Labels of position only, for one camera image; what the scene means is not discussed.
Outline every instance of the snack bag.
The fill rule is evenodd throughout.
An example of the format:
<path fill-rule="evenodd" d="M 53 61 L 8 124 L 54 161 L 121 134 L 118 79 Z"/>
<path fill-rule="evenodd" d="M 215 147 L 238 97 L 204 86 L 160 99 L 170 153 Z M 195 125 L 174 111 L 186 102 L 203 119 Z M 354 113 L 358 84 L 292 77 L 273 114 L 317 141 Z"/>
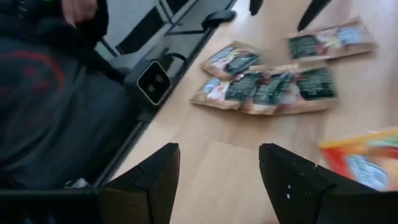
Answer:
<path fill-rule="evenodd" d="M 211 78 L 197 91 L 190 102 L 222 110 L 236 110 L 246 100 L 262 76 L 261 72 L 249 72 L 229 81 Z"/>
<path fill-rule="evenodd" d="M 294 74 L 290 72 L 271 72 L 268 77 L 262 78 L 260 83 L 255 86 L 247 100 L 240 107 L 240 112 L 264 115 L 274 114 L 293 77 Z"/>
<path fill-rule="evenodd" d="M 398 129 L 319 145 L 330 169 L 380 191 L 398 190 Z"/>
<path fill-rule="evenodd" d="M 294 60 L 327 60 L 370 52 L 376 44 L 359 18 L 317 30 L 304 30 L 289 37 Z"/>
<path fill-rule="evenodd" d="M 275 114 L 321 111 L 337 104 L 335 85 L 324 62 L 295 64 L 289 71 L 294 77 Z"/>
<path fill-rule="evenodd" d="M 259 50 L 234 41 L 202 64 L 204 71 L 220 79 L 230 79 L 248 71 L 253 65 L 263 64 L 264 58 Z"/>

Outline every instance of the black strap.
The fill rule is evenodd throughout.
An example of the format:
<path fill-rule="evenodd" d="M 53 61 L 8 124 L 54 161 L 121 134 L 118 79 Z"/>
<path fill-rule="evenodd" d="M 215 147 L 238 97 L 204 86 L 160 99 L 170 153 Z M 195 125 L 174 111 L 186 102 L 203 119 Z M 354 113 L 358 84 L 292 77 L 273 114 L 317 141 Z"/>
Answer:
<path fill-rule="evenodd" d="M 113 68 L 96 50 L 87 47 L 78 30 L 61 19 L 45 18 L 30 22 L 0 14 L 0 35 L 48 45 L 123 84 L 124 75 Z"/>

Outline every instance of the wooden floor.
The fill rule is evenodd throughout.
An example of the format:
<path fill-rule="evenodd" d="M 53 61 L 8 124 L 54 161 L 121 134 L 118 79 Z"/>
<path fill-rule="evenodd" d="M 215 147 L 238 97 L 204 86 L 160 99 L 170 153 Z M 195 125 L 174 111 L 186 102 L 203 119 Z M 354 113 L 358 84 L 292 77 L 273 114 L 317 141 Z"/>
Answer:
<path fill-rule="evenodd" d="M 398 1 L 332 0 L 310 26 L 361 16 L 379 49 L 329 63 L 340 105 L 322 113 L 265 117 L 237 114 L 188 101 L 208 79 L 199 64 L 232 40 L 269 50 L 276 65 L 289 63 L 284 37 L 296 30 L 310 0 L 264 0 L 256 17 L 249 0 L 221 26 L 114 177 L 168 142 L 181 150 L 180 182 L 171 223 L 255 223 L 276 220 L 259 171 L 258 148 L 280 144 L 321 162 L 317 143 L 398 124 Z"/>

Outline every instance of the hand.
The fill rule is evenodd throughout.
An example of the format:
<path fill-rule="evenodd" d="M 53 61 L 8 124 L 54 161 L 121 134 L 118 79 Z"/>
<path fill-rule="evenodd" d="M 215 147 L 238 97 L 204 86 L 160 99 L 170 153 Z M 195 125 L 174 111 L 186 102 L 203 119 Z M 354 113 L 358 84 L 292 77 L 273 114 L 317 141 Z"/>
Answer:
<path fill-rule="evenodd" d="M 97 0 L 62 0 L 63 16 L 74 27 L 94 18 L 97 7 Z"/>

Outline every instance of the brown paper pouch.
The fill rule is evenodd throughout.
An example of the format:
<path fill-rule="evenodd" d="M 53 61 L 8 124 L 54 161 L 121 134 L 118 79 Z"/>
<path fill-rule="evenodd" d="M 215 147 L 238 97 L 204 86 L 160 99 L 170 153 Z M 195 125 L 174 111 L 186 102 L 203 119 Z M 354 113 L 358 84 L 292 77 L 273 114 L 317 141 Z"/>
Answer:
<path fill-rule="evenodd" d="M 230 81 L 211 78 L 197 91 L 190 102 L 222 110 L 236 110 L 246 100 L 262 76 L 261 72 L 252 72 L 238 75 Z"/>
<path fill-rule="evenodd" d="M 248 71 L 253 65 L 262 64 L 265 64 L 263 51 L 234 41 L 211 56 L 201 67 L 216 78 L 227 80 Z"/>
<path fill-rule="evenodd" d="M 240 107 L 240 112 L 254 115 L 274 114 L 293 76 L 290 72 L 270 74 L 267 80 L 253 89 Z"/>
<path fill-rule="evenodd" d="M 290 55 L 297 62 L 345 57 L 376 48 L 360 18 L 324 29 L 301 31 L 288 40 Z"/>
<path fill-rule="evenodd" d="M 326 64 L 314 63 L 292 70 L 295 77 L 275 114 L 296 114 L 329 109 L 337 104 L 337 94 Z"/>

